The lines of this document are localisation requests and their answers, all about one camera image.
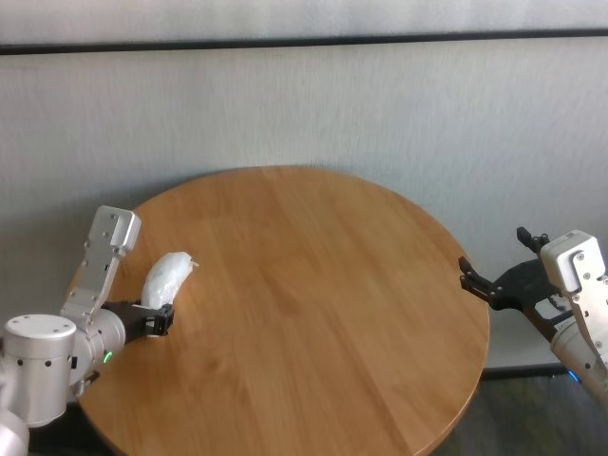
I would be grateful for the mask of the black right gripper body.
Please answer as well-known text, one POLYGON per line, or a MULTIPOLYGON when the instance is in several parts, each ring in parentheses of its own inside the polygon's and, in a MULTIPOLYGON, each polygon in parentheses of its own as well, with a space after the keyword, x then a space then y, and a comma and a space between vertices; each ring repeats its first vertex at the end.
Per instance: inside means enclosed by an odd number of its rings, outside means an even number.
POLYGON ((557 326, 573 316, 558 289, 553 286, 538 259, 508 269, 493 282, 489 307, 494 311, 520 312, 548 342, 557 334, 557 326), (537 305, 547 301, 555 311, 544 316, 537 305))

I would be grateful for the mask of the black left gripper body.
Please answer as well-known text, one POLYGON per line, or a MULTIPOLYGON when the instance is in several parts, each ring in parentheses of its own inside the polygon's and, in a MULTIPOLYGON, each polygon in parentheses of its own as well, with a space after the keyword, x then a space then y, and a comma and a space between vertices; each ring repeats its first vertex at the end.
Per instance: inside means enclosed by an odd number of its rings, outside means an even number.
POLYGON ((139 301, 106 302, 102 308, 119 317, 124 326, 126 344, 139 338, 158 336, 156 331, 157 311, 140 306, 139 301))

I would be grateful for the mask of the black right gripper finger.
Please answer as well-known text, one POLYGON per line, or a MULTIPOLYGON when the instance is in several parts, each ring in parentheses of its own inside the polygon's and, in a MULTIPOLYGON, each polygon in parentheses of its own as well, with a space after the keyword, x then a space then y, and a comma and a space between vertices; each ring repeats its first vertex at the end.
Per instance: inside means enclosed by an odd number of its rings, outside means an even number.
POLYGON ((542 247, 550 242, 550 238, 547 234, 533 236, 522 226, 517 228, 516 236, 519 243, 535 254, 536 257, 541 257, 542 247))
POLYGON ((461 288, 480 298, 490 308, 500 308, 500 286, 479 275, 465 256, 458 258, 461 288))

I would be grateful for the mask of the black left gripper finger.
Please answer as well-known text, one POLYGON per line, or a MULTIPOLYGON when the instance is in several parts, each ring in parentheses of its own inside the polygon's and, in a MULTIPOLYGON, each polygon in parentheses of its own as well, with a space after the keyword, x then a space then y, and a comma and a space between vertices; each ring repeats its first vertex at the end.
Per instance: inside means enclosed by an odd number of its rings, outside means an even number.
POLYGON ((146 311, 144 323, 145 336, 167 336, 174 321, 175 311, 173 306, 171 304, 164 304, 159 309, 146 309, 146 311))

